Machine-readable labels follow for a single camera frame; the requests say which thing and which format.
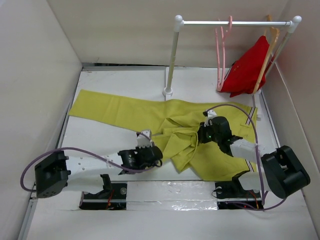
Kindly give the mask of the yellow-green trousers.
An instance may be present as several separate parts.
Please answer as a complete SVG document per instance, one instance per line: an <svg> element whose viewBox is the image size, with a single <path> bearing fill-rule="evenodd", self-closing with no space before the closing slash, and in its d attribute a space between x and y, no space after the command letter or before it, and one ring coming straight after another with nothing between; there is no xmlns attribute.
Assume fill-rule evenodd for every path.
<svg viewBox="0 0 320 240"><path fill-rule="evenodd" d="M255 163L218 152L214 142L199 143L203 112L209 108L228 120L234 135L255 141L250 120L257 119L257 110L236 102L151 101L81 90L69 115L135 132L151 130L165 160L172 160L178 172L193 169L204 181L230 181L238 173L254 172Z"/></svg>

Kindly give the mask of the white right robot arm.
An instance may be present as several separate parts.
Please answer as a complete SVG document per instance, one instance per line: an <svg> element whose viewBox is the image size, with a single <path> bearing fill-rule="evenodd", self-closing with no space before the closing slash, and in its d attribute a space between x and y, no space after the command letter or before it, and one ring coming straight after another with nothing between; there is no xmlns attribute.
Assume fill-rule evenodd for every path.
<svg viewBox="0 0 320 240"><path fill-rule="evenodd" d="M214 142L219 153L244 159L262 166L261 174L243 173L231 184L231 191L243 197L249 190L261 190L261 184L268 192L285 199L311 183L311 178L294 151L283 145L269 151L262 145L249 142L232 134L228 120L216 116L201 122L198 130L201 144Z"/></svg>

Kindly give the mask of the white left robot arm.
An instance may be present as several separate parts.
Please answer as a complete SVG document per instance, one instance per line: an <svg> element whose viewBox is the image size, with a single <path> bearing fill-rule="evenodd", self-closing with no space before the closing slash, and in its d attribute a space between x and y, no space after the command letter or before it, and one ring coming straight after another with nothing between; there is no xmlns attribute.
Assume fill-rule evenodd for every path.
<svg viewBox="0 0 320 240"><path fill-rule="evenodd" d="M36 196L50 198L63 191L88 192L107 198L112 191L111 177L144 173L163 164L163 153L155 145L121 150L107 156L72 147L86 157L67 156L58 148L38 157L34 167Z"/></svg>

